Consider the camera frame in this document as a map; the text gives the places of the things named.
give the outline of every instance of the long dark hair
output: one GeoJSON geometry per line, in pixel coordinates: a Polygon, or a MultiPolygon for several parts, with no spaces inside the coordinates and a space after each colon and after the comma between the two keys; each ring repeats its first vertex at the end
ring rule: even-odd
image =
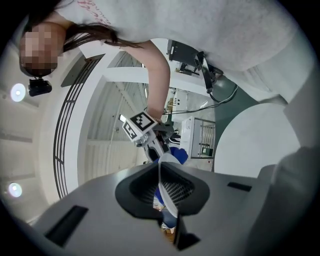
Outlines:
{"type": "MultiPolygon", "coordinates": [[[[31,31],[33,27],[42,23],[56,9],[61,1],[62,0],[37,1],[37,7],[29,13],[28,22],[24,27],[23,34],[31,31]]],[[[72,2],[73,0],[70,0],[69,3],[58,8],[63,8],[72,2]]],[[[111,46],[140,47],[137,43],[118,38],[117,32],[111,26],[102,23],[73,24],[66,30],[63,52],[96,40],[104,40],[105,44],[111,46]]]]}

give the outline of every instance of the blue cloth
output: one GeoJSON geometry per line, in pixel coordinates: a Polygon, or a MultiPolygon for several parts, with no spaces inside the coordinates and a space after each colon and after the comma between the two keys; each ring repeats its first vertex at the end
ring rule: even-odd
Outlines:
{"type": "MultiPolygon", "coordinates": [[[[173,146],[173,147],[170,147],[170,151],[171,151],[171,155],[173,155],[176,159],[178,159],[180,164],[183,165],[187,161],[188,154],[183,148],[177,148],[177,147],[173,146]]],[[[162,205],[165,205],[165,203],[161,197],[160,190],[159,190],[158,186],[156,187],[154,195],[156,196],[156,198],[158,198],[159,202],[162,205]]]]}

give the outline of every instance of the black slot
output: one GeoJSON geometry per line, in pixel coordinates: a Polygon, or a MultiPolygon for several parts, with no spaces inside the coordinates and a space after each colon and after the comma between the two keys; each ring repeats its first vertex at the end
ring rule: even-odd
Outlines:
{"type": "Polygon", "coordinates": [[[249,192],[252,188],[252,186],[248,186],[248,185],[244,185],[236,182],[229,182],[227,186],[237,190],[246,191],[246,192],[249,192]]]}
{"type": "Polygon", "coordinates": [[[81,220],[84,218],[88,208],[73,206],[53,228],[45,235],[50,241],[63,247],[81,220]]]}

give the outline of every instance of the metal railing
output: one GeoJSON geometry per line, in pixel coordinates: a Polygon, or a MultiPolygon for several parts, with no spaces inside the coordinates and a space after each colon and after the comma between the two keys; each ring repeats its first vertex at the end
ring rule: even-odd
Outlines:
{"type": "Polygon", "coordinates": [[[53,142],[53,171],[55,185],[60,199],[68,194],[65,174],[65,146],[70,117],[88,76],[102,57],[103,55],[98,55],[85,60],[84,66],[64,99],[56,123],[53,142]]]}

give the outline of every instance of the woman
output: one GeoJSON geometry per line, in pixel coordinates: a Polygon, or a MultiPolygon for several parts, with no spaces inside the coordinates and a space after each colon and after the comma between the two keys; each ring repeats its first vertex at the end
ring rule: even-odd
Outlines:
{"type": "Polygon", "coordinates": [[[168,62],[150,41],[172,39],[204,51],[210,64],[242,72],[280,52],[296,25],[266,0],[52,0],[30,13],[20,43],[20,64],[48,75],[58,55],[100,40],[123,48],[149,76],[147,111],[160,120],[170,82],[168,62]]]}

